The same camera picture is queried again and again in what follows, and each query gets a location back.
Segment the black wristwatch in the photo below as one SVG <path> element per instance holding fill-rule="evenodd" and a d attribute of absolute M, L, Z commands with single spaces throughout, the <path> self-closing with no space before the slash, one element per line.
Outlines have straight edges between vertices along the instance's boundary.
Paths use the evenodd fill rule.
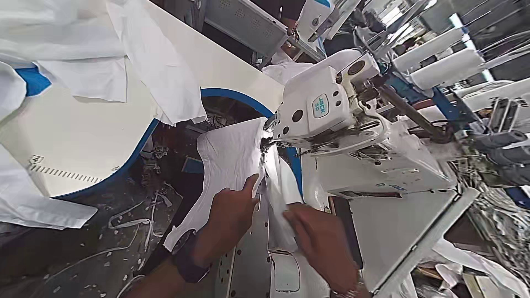
<path fill-rule="evenodd" d="M 179 274 L 184 281 L 190 284 L 196 284 L 201 281 L 210 272 L 211 265 L 208 268 L 202 268 L 193 263 L 191 253 L 195 248 L 197 235 L 195 230 L 186 232 L 176 243 L 171 252 L 171 261 L 179 270 Z"/>

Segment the bracelet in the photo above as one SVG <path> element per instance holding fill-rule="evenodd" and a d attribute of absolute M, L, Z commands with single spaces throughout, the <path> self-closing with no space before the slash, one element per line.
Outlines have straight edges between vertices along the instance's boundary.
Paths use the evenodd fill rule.
<path fill-rule="evenodd" d="M 349 290 L 346 294 L 338 294 L 339 298 L 357 298 L 360 293 L 360 289 L 364 286 L 362 281 L 358 281 L 353 290 Z"/>

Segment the white fabric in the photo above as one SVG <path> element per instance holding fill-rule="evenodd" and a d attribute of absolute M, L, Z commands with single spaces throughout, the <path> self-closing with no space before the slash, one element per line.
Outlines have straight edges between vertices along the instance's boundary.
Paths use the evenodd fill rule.
<path fill-rule="evenodd" d="M 79 0 L 2 0 L 0 28 L 15 25 L 63 25 L 77 18 Z"/>
<path fill-rule="evenodd" d="M 190 67 L 151 19 L 143 1 L 107 2 L 112 24 L 132 66 L 166 114 L 168 124 L 206 120 L 200 88 Z"/>
<path fill-rule="evenodd" d="M 123 56 L 40 60 L 38 64 L 41 74 L 53 84 L 67 87 L 74 96 L 127 102 L 127 74 Z"/>
<path fill-rule="evenodd" d="M 208 222 L 214 195 L 226 187 L 241 190 L 247 177 L 259 173 L 261 138 L 271 136 L 263 130 L 266 120 L 253 119 L 199 136 L 197 150 L 204 164 L 202 194 L 182 223 L 167 235 L 164 246 L 169 251 L 184 233 L 199 231 Z"/>
<path fill-rule="evenodd" d="M 26 96 L 26 82 L 8 64 L 0 62 L 0 121 L 18 109 Z"/>
<path fill-rule="evenodd" d="M 65 25 L 21 25 L 0 30 L 0 52 L 29 61 L 117 57 L 125 54 L 108 15 L 76 20 Z"/>
<path fill-rule="evenodd" d="M 289 79 L 313 66 L 311 63 L 294 62 L 282 49 L 272 57 L 272 65 L 263 68 L 263 73 L 285 85 Z"/>
<path fill-rule="evenodd" d="M 267 152 L 265 169 L 268 174 L 266 197 L 273 211 L 269 214 L 269 231 L 276 240 L 276 247 L 297 251 L 294 231 L 283 216 L 288 204 L 303 203 L 296 178 L 289 164 L 278 155 L 276 146 L 270 147 Z"/>
<path fill-rule="evenodd" d="M 462 273 L 462 266 L 486 273 L 493 283 L 499 287 L 499 291 L 505 297 L 517 294 L 521 298 L 529 298 L 527 286 L 515 275 L 503 266 L 490 261 L 474 252 L 456 248 L 452 243 L 441 239 L 432 249 L 433 253 L 422 260 L 422 262 L 435 261 L 445 266 L 436 266 L 440 275 L 448 285 L 455 284 L 455 275 Z"/>
<path fill-rule="evenodd" d="M 399 285 L 399 288 L 390 294 L 390 298 L 418 298 L 418 293 L 416 292 L 410 273 L 407 274 L 407 277 Z"/>
<path fill-rule="evenodd" d="M 0 221 L 53 229 L 80 228 L 97 210 L 44 197 L 26 170 L 0 145 Z"/>

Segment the hand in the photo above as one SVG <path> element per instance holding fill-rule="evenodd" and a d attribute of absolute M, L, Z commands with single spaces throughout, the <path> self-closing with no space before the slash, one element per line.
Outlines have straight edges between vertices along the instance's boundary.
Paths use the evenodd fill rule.
<path fill-rule="evenodd" d="M 284 217 L 293 227 L 307 261 L 332 290 L 339 294 L 358 290 L 359 267 L 351 257 L 344 226 L 336 216 L 297 203 L 289 206 Z"/>
<path fill-rule="evenodd" d="M 242 190 L 225 188 L 214 196 L 208 222 L 198 233 L 193 252 L 195 264 L 206 268 L 234 248 L 252 225 L 257 199 L 252 188 L 258 174 L 248 177 Z"/>

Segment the left hand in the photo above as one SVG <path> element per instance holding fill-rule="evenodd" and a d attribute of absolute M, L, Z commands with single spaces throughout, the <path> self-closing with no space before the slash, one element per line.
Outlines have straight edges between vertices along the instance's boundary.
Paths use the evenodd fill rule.
<path fill-rule="evenodd" d="M 259 175 L 248 177 L 242 190 L 225 188 L 214 196 L 208 222 L 198 233 L 193 259 L 197 266 L 206 268 L 230 251 L 252 225 L 252 214 L 258 199 L 252 188 Z"/>

